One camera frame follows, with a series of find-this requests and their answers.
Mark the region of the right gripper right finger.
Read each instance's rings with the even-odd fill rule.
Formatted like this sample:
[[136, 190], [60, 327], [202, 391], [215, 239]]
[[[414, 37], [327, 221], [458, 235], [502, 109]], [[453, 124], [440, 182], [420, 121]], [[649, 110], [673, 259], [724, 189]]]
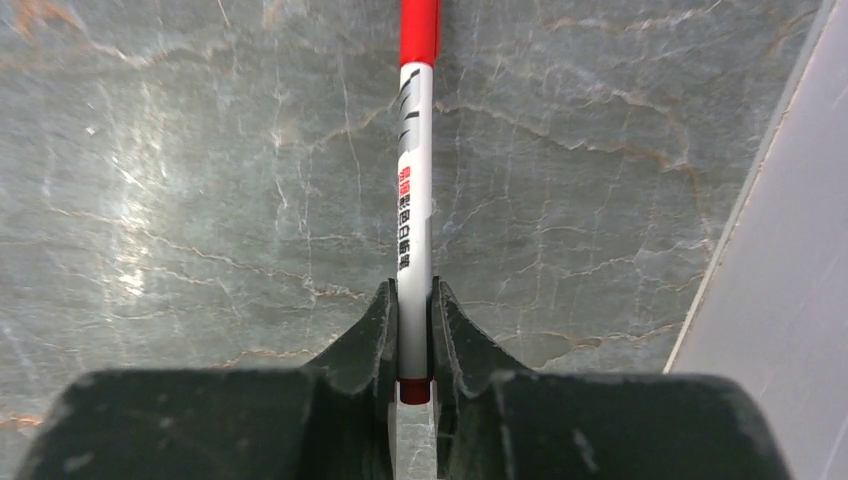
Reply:
[[430, 353], [439, 479], [510, 479], [512, 448], [493, 374], [528, 367], [464, 312], [436, 276], [430, 296]]

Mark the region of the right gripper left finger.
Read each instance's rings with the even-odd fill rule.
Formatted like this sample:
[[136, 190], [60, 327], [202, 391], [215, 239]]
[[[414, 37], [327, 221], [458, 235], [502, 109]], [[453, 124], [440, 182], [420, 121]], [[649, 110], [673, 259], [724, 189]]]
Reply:
[[395, 477], [398, 310], [396, 281], [385, 280], [363, 316], [306, 364], [316, 383], [303, 479]]

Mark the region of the red whiteboard marker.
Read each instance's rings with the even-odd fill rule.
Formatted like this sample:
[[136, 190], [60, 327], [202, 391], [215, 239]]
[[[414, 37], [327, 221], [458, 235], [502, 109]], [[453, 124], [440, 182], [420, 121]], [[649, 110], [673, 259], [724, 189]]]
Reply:
[[433, 69], [421, 62], [400, 71], [397, 162], [398, 382], [400, 400], [430, 400], [428, 305], [432, 291]]

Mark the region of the red marker cap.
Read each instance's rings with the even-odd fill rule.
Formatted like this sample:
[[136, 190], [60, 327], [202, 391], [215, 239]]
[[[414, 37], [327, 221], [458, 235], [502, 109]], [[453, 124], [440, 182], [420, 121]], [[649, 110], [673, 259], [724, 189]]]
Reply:
[[399, 64], [434, 67], [440, 51], [441, 1], [400, 1]]

